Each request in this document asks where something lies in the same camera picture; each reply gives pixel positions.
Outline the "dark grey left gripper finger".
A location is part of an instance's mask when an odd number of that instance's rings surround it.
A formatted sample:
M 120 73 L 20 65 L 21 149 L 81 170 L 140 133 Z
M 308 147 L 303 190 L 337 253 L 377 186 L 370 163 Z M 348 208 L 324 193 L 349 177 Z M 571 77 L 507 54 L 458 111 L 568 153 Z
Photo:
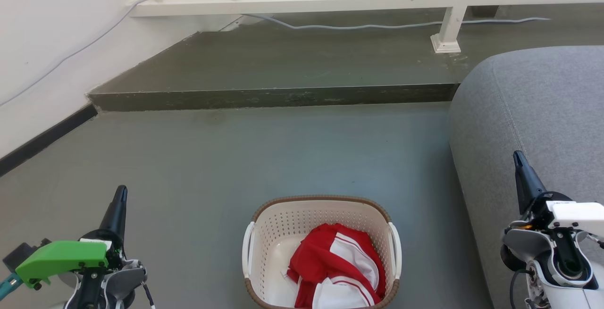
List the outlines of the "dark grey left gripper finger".
M 124 245 L 127 196 L 127 187 L 119 185 L 98 229 L 98 236 L 114 245 Z

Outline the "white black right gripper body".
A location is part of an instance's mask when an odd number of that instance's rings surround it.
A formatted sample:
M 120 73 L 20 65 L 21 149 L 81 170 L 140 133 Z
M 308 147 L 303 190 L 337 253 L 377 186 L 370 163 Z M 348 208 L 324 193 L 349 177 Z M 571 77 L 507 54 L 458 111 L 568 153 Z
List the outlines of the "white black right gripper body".
M 578 203 L 560 192 L 542 191 L 531 200 L 519 221 L 526 230 L 569 229 L 603 237 L 604 207 L 597 202 Z

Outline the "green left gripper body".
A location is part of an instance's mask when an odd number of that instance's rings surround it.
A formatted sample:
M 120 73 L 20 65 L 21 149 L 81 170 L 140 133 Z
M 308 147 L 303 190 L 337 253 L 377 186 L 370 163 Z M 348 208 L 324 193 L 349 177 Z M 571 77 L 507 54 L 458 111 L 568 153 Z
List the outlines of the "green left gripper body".
M 43 245 L 16 268 L 17 276 L 29 288 L 51 276 L 88 269 L 114 270 L 121 267 L 119 254 L 123 237 L 110 230 L 92 230 L 77 241 L 56 241 Z

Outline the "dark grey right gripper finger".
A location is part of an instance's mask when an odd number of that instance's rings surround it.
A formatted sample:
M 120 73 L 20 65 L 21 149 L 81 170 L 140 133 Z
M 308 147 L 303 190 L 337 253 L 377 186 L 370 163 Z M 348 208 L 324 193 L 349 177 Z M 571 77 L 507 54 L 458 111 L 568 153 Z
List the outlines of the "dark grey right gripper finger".
M 519 213 L 523 215 L 546 188 L 521 150 L 514 151 L 513 160 Z

